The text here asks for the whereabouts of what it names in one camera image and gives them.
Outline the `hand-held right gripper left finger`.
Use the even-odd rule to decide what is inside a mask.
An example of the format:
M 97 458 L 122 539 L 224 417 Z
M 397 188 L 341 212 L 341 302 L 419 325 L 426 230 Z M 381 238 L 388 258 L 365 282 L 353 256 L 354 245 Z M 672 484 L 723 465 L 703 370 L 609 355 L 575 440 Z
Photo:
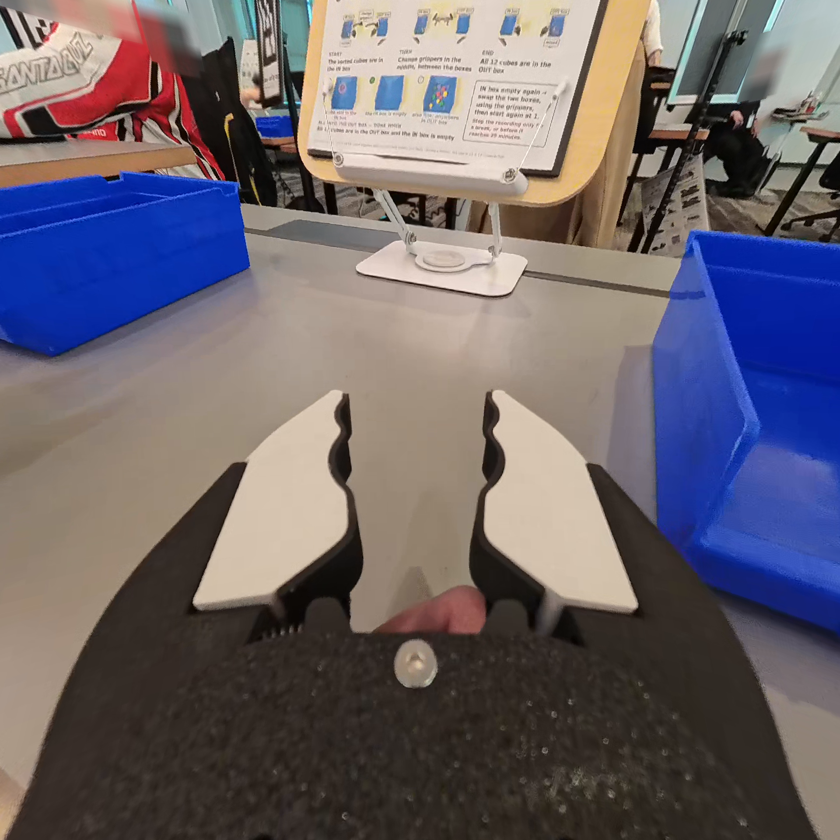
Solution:
M 354 496 L 350 396 L 330 391 L 248 456 L 192 599 L 198 612 L 267 606 L 287 624 L 334 599 L 350 614 L 363 550 Z

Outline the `black and white marker sign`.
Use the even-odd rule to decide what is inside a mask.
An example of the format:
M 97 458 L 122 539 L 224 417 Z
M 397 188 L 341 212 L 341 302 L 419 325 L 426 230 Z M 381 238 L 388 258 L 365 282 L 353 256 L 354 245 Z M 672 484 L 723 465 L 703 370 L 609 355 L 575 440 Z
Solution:
M 254 1 L 258 103 L 264 109 L 287 106 L 287 38 L 283 31 L 280 1 Z

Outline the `printed instruction sheet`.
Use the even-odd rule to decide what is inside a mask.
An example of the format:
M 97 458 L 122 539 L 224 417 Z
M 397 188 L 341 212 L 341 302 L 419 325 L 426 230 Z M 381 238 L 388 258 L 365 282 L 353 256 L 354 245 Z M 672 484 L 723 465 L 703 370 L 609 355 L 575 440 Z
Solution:
M 560 174 L 596 1 L 327 2 L 308 152 Z

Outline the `black jacket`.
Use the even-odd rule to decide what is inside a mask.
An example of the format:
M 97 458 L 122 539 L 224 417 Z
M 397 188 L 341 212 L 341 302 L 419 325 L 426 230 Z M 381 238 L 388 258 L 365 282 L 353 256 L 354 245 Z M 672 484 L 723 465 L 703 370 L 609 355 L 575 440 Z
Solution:
M 190 93 L 196 121 L 224 178 L 238 184 L 242 203 L 276 207 L 277 183 L 254 118 L 242 104 L 235 40 L 228 36 L 203 56 Z

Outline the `framed screen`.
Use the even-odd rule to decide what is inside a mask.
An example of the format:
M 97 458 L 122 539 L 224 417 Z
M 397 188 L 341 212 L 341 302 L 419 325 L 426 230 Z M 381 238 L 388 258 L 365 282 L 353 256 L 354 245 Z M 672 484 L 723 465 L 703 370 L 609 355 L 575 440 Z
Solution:
M 772 92 L 783 50 L 770 33 L 783 1 L 698 1 L 666 106 L 698 104 L 716 83 L 711 104 L 761 102 Z

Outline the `black tripod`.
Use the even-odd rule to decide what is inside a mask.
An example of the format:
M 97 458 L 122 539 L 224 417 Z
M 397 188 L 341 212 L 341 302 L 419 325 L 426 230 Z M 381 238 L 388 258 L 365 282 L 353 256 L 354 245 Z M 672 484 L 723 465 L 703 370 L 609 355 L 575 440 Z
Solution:
M 729 55 L 734 48 L 743 45 L 748 36 L 749 31 L 747 29 L 731 29 L 721 37 L 717 52 L 711 62 L 707 78 L 697 100 L 696 117 L 690 125 L 679 158 L 674 166 L 674 171 L 669 177 L 665 191 L 649 223 L 646 224 L 644 222 L 644 213 L 639 214 L 637 225 L 627 249 L 628 252 L 647 254 L 651 249 L 656 235 L 663 227 L 663 222 L 666 219 L 670 201 L 675 195 L 679 179 L 691 157 L 696 153 L 698 135 L 706 121 L 707 111 L 718 89 L 719 81 Z

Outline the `blue plastic bin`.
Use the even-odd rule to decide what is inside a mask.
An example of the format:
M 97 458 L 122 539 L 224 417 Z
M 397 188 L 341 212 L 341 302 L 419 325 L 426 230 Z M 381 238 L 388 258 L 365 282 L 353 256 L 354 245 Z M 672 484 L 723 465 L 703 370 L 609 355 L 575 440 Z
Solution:
M 695 232 L 652 362 L 659 529 L 710 587 L 838 635 L 839 247 Z
M 238 185 L 122 172 L 1 191 L 1 340 L 57 356 L 249 267 Z

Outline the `printed paper sheet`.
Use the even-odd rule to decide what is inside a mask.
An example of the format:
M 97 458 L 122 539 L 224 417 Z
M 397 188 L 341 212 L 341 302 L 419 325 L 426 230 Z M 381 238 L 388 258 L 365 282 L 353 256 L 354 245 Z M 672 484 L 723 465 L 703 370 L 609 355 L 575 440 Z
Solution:
M 681 258 L 685 254 L 690 234 L 695 230 L 709 230 L 703 163 L 702 154 L 692 155 L 686 163 L 648 250 L 650 255 Z M 673 166 L 647 179 L 640 187 L 644 225 L 642 241 L 646 240 L 648 226 L 654 219 L 674 170 Z

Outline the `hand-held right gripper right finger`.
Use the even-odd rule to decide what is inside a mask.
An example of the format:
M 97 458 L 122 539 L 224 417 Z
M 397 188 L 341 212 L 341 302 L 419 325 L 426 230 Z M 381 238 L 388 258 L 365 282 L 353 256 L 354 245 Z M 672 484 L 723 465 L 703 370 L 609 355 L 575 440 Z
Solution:
M 557 627 L 570 609 L 634 615 L 638 599 L 579 450 L 502 390 L 486 394 L 482 433 L 469 573 L 486 625 Z

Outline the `brown wooden desk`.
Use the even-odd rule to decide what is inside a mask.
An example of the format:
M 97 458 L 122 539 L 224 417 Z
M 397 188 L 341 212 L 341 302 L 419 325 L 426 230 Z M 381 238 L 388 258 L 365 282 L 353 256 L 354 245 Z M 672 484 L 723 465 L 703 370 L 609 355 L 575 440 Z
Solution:
M 811 128 L 808 126 L 804 126 L 801 131 L 805 134 L 809 143 L 812 144 L 813 150 L 799 170 L 793 180 L 793 183 L 780 200 L 780 203 L 776 207 L 770 221 L 761 229 L 762 234 L 766 237 L 772 237 L 776 230 L 782 225 L 796 197 L 798 197 L 805 183 L 808 181 L 812 172 L 816 168 L 816 165 L 827 145 L 839 143 L 839 132 L 837 131 Z
M 196 162 L 184 145 L 121 143 L 106 140 L 2 143 L 1 187 L 121 172 L 169 170 Z

